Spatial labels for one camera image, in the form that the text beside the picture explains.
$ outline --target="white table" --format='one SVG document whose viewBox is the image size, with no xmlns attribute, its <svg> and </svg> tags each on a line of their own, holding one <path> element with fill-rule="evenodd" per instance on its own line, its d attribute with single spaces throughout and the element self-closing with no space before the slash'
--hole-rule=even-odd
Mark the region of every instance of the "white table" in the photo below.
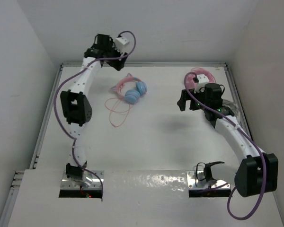
<svg viewBox="0 0 284 227">
<path fill-rule="evenodd" d="M 9 227 L 282 226 L 272 193 L 264 196 L 256 214 L 247 221 L 229 216 L 227 198 L 188 197 L 186 171 L 198 162 L 222 160 L 239 166 L 234 152 L 212 129 L 202 111 L 181 112 L 176 104 L 184 87 L 184 75 L 193 66 L 141 65 L 120 72 L 104 67 L 97 74 L 88 95 L 93 115 L 83 141 L 88 168 L 105 171 L 103 202 L 58 198 L 72 141 L 59 128 L 49 108 L 35 151 L 37 163 L 32 164 L 35 169 L 25 171 Z M 225 85 L 224 99 L 238 101 L 223 64 L 197 66 L 209 70 L 217 83 Z M 63 67 L 60 83 L 78 70 Z M 146 82 L 148 93 L 133 106 L 125 123 L 114 128 L 104 102 L 114 97 L 109 88 L 128 72 Z M 60 101 L 58 106 L 64 119 Z M 236 193 L 231 208 L 239 216 L 246 215 L 256 198 L 241 198 Z"/>
</svg>

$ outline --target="headphone ear cup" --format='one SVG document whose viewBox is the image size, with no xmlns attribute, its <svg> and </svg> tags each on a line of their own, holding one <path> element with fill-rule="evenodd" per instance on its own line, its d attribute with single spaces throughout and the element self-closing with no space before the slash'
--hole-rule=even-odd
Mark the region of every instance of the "headphone ear cup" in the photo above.
<svg viewBox="0 0 284 227">
<path fill-rule="evenodd" d="M 143 81 L 139 81 L 136 83 L 136 88 L 140 95 L 144 95 L 147 92 L 147 86 Z"/>
<path fill-rule="evenodd" d="M 139 100 L 140 96 L 141 95 L 137 90 L 132 89 L 132 90 L 128 90 L 125 93 L 124 100 L 130 104 L 135 104 Z"/>
</svg>

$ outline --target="pink cable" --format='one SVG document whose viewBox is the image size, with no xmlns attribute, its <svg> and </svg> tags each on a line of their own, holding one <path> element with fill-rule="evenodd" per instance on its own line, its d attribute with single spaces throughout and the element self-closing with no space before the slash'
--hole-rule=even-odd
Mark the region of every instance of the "pink cable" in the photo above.
<svg viewBox="0 0 284 227">
<path fill-rule="evenodd" d="M 117 101 L 115 102 L 115 104 L 113 105 L 113 107 L 110 109 L 110 108 L 107 106 L 107 102 L 108 102 L 109 100 L 113 100 L 113 99 L 117 99 Z M 119 106 L 119 104 L 121 103 L 121 101 L 122 101 L 122 99 L 119 98 L 119 97 L 118 97 L 118 98 L 109 98 L 109 99 L 106 100 L 105 103 L 104 103 L 106 109 L 107 109 L 107 110 L 110 110 L 110 112 L 109 112 L 109 122 L 110 122 L 110 124 L 111 124 L 112 126 L 114 126 L 115 128 L 121 126 L 121 125 L 125 122 L 125 120 L 126 120 L 128 114 L 129 114 L 129 111 L 130 111 L 130 109 L 132 108 L 132 105 L 128 104 L 129 108 L 128 108 L 127 110 L 125 110 L 125 111 L 116 111 L 115 109 Z M 111 121 L 111 115 L 112 115 L 112 113 L 117 113 L 117 114 L 120 114 L 120 115 L 123 115 L 122 113 L 126 113 L 126 114 L 125 114 L 125 118 L 124 118 L 124 120 L 121 122 L 121 124 L 115 125 L 114 123 L 112 123 L 112 121 Z"/>
<path fill-rule="evenodd" d="M 203 68 L 195 67 L 195 68 L 192 68 L 190 71 L 195 73 L 196 75 L 201 75 L 201 74 L 206 75 L 208 77 L 210 83 L 215 83 L 216 82 L 214 76 L 209 71 L 207 71 L 207 70 L 205 70 Z M 196 86 L 196 83 L 193 80 L 194 77 L 195 76 L 193 74 L 190 74 L 186 78 L 185 83 L 188 85 L 189 89 L 193 89 Z"/>
</svg>

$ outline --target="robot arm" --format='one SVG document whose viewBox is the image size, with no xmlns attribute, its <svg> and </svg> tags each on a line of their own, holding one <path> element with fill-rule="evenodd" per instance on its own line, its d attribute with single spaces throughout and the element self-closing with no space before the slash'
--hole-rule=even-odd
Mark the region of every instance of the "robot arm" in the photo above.
<svg viewBox="0 0 284 227">
<path fill-rule="evenodd" d="M 190 110 L 203 110 L 206 119 L 211 125 L 220 133 L 228 142 L 240 163 L 238 169 L 228 166 L 224 162 L 218 161 L 207 163 L 204 167 L 204 177 L 206 181 L 214 179 L 224 180 L 232 185 L 235 185 L 241 196 L 247 197 L 259 194 L 263 181 L 262 162 L 256 148 L 248 141 L 239 130 L 244 131 L 238 124 L 236 117 L 232 110 L 222 105 L 222 89 L 221 85 L 215 83 L 203 84 L 204 90 L 191 89 L 189 92 L 194 97 L 206 106 L 222 113 L 235 122 L 234 127 L 229 121 L 221 116 L 202 108 L 195 100 L 193 100 L 187 91 L 184 89 L 181 93 L 181 98 L 178 101 L 178 106 L 181 111 L 185 110 L 186 101 L 190 100 Z M 266 154 L 263 150 L 267 169 L 266 189 L 265 192 L 272 192 L 276 190 L 277 186 L 277 170 L 278 159 L 274 154 Z"/>
<path fill-rule="evenodd" d="M 84 53 L 84 59 L 80 69 L 80 72 L 83 71 L 83 73 L 79 75 L 68 91 L 62 91 L 60 94 L 63 115 L 70 125 L 70 134 L 77 140 L 74 153 L 80 166 L 86 167 L 87 164 L 85 150 L 81 145 L 81 138 L 92 116 L 92 108 L 87 96 L 93 78 L 102 68 L 104 62 L 117 71 L 120 71 L 124 67 L 128 56 L 128 54 L 124 52 L 124 48 L 127 47 L 128 44 L 129 40 L 122 36 L 118 36 L 113 40 L 108 35 L 98 34 L 95 37 L 92 47 L 88 48 Z M 66 165 L 66 174 L 78 180 L 83 177 L 83 171 L 77 165 L 71 153 L 69 155 L 68 164 Z"/>
</svg>

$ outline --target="metal mounting plate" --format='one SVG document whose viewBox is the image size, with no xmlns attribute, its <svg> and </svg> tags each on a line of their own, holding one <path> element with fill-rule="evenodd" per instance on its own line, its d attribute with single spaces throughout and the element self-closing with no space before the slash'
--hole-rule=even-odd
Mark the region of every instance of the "metal mounting plate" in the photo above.
<svg viewBox="0 0 284 227">
<path fill-rule="evenodd" d="M 92 170 L 97 176 L 104 181 L 104 171 Z M 60 198 L 84 198 L 90 195 L 90 198 L 102 198 L 100 180 L 94 175 L 84 172 L 83 181 L 67 178 L 66 172 L 63 173 Z"/>
<path fill-rule="evenodd" d="M 187 185 L 189 191 L 189 197 L 228 197 L 231 192 L 230 184 L 227 184 L 221 188 L 214 189 L 220 185 L 226 184 L 223 180 L 214 181 L 199 181 L 196 177 L 198 174 L 199 179 L 204 178 L 203 170 L 187 171 Z"/>
</svg>

